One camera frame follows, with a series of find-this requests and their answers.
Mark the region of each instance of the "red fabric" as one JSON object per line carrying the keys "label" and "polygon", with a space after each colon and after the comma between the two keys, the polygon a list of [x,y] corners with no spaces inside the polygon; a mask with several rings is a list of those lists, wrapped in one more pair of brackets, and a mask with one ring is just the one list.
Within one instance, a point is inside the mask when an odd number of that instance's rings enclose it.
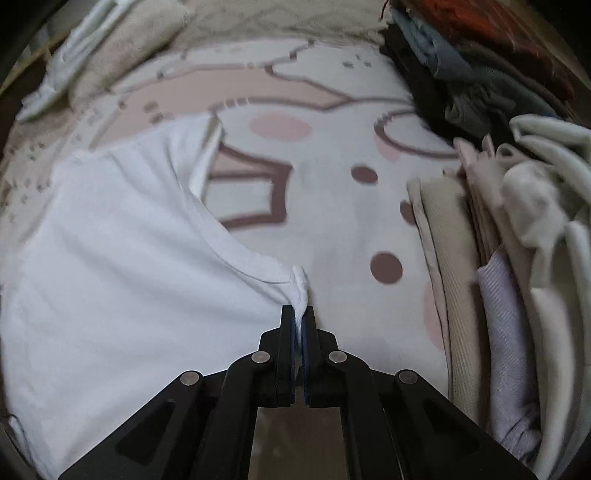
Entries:
{"label": "red fabric", "polygon": [[536,35],[496,0],[411,0],[451,42],[466,38],[489,47],[561,100],[574,98],[566,69]]}

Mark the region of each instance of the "folded clothes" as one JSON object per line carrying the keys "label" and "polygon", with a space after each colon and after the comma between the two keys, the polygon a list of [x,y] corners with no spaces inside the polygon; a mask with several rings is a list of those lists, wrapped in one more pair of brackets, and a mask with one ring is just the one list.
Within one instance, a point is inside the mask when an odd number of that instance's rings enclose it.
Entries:
{"label": "folded clothes", "polygon": [[581,222],[589,218],[590,177],[584,173],[590,167],[557,140],[584,158],[589,143],[584,129],[555,119],[525,115],[511,126],[516,140],[545,163],[502,145],[495,158],[476,162],[472,173],[499,229],[530,321],[543,433],[533,470],[544,480],[557,478],[591,424],[591,374],[583,361],[591,338],[585,313],[591,306],[587,295],[577,294],[587,292],[591,278],[591,268],[585,267],[591,264],[588,230]]}
{"label": "folded clothes", "polygon": [[476,273],[491,346],[491,436],[531,466],[541,441],[534,344],[521,293],[503,250]]}
{"label": "folded clothes", "polygon": [[475,162],[495,156],[495,146],[488,135],[482,141],[483,151],[481,153],[477,152],[474,146],[463,138],[456,138],[453,144],[466,175],[468,203],[470,209],[473,211],[474,229],[477,233],[477,238],[480,239],[480,264],[486,265],[493,253],[499,248],[501,240],[499,239],[499,232],[496,229],[495,222],[486,208],[480,192],[476,188],[473,169]]}
{"label": "folded clothes", "polygon": [[[535,271],[532,270],[532,281],[544,285],[546,269],[558,270],[557,265],[566,270],[551,280],[554,283],[560,281],[562,295],[559,300],[566,303],[570,316],[576,384],[564,452],[552,476],[556,479],[591,429],[591,131],[532,115],[513,119],[511,127],[519,144],[555,167],[554,176],[550,176],[541,175],[539,166],[538,170],[528,172],[526,168],[534,167],[528,163],[520,165],[521,170],[513,172],[513,177],[507,179],[506,188],[514,199],[520,200],[516,209],[518,216],[512,223],[522,229],[527,236],[525,240],[538,245],[538,276],[534,278]],[[559,257],[561,247],[566,253]]]}
{"label": "folded clothes", "polygon": [[392,9],[410,49],[433,77],[445,80],[449,91],[445,120],[476,138],[491,133],[499,142],[511,141],[509,118],[522,113],[558,117],[536,93],[504,72],[489,66],[470,65],[432,26]]}
{"label": "folded clothes", "polygon": [[[445,119],[476,138],[493,134],[497,141],[510,140],[509,132],[503,128],[509,124],[515,101],[504,97],[495,89],[480,83],[449,83],[450,103],[445,110]],[[493,127],[497,119],[500,128]]]}
{"label": "folded clothes", "polygon": [[392,9],[392,20],[402,31],[421,64],[439,80],[473,82],[470,65],[437,30],[423,20]]}
{"label": "folded clothes", "polygon": [[445,291],[443,288],[443,280],[441,279],[441,272],[439,271],[439,263],[437,262],[437,254],[435,252],[435,245],[433,244],[433,236],[429,229],[427,215],[423,207],[423,199],[421,198],[421,180],[412,179],[407,183],[408,198],[413,207],[413,214],[417,223],[418,233],[421,237],[421,245],[425,254],[425,261],[429,269],[429,276],[431,277],[431,288],[433,289],[433,297],[435,299],[435,307],[441,322],[441,335],[443,337],[443,349],[447,361],[447,372],[449,377],[449,392],[448,398],[453,401],[453,368],[452,368],[452,349],[449,339],[449,321],[447,319],[447,305],[445,301]]}
{"label": "folded clothes", "polygon": [[452,43],[465,38],[491,48],[560,100],[573,98],[568,74],[505,6],[495,0],[405,0]]}
{"label": "folded clothes", "polygon": [[570,117],[571,112],[569,109],[551,91],[533,78],[522,74],[511,62],[505,60],[493,50],[480,45],[478,42],[464,39],[460,40],[455,47],[468,63],[479,63],[506,73],[543,98],[562,118]]}
{"label": "folded clothes", "polygon": [[442,80],[433,78],[429,68],[418,61],[400,27],[388,24],[388,27],[380,33],[384,37],[384,45],[380,48],[380,52],[394,62],[406,80],[413,95],[417,113],[425,120],[428,127],[450,142],[456,137],[477,141],[477,138],[445,120],[445,108],[449,97],[446,84]]}
{"label": "folded clothes", "polygon": [[476,286],[476,242],[466,192],[454,178],[421,184],[421,197],[443,280],[452,349],[454,404],[480,426],[488,414],[490,351]]}

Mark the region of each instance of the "metal bolt head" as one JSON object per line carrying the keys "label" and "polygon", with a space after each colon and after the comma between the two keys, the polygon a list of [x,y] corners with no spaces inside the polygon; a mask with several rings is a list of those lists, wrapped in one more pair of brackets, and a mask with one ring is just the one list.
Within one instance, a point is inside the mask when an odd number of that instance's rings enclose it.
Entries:
{"label": "metal bolt head", "polygon": [[271,359],[271,355],[269,355],[267,352],[258,351],[254,352],[251,358],[256,364],[266,364]]}
{"label": "metal bolt head", "polygon": [[347,360],[347,354],[340,350],[335,350],[334,352],[329,353],[329,360],[335,364],[341,364]]}
{"label": "metal bolt head", "polygon": [[416,383],[418,380],[417,374],[412,370],[402,370],[398,374],[398,378],[402,383],[406,383],[407,385],[412,385],[413,383]]}
{"label": "metal bolt head", "polygon": [[181,383],[190,387],[199,381],[199,374],[193,370],[189,370],[181,375]]}

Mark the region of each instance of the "bed sheet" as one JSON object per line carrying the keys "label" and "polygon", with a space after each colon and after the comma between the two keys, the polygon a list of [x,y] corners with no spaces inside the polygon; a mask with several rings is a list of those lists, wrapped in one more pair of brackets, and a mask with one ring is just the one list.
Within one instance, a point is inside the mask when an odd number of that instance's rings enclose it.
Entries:
{"label": "bed sheet", "polygon": [[319,327],[340,348],[373,369],[416,370],[447,395],[441,324],[406,184],[458,161],[369,44],[261,39],[144,63],[58,141],[15,152],[1,278],[18,271],[11,251],[34,234],[55,162],[203,111],[224,128],[206,206],[250,249],[304,267]]}

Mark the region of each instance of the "brown dot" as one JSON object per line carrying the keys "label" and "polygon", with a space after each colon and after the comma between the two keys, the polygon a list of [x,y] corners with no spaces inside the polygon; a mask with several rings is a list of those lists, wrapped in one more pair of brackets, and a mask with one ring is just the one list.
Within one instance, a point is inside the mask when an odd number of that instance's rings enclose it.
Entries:
{"label": "brown dot", "polygon": [[374,169],[366,166],[357,166],[351,169],[351,176],[359,183],[375,185],[378,182],[378,174]]}
{"label": "brown dot", "polygon": [[164,120],[164,115],[160,112],[152,115],[152,117],[150,118],[150,123],[152,125],[157,125],[159,124],[162,120]]}
{"label": "brown dot", "polygon": [[413,206],[406,200],[400,202],[400,215],[409,225],[416,225],[417,221],[414,218]]}
{"label": "brown dot", "polygon": [[393,285],[402,278],[402,264],[396,255],[389,252],[375,254],[369,267],[374,278],[380,283]]}
{"label": "brown dot", "polygon": [[144,105],[144,112],[148,113],[152,110],[156,110],[158,108],[158,102],[156,100],[151,100]]}

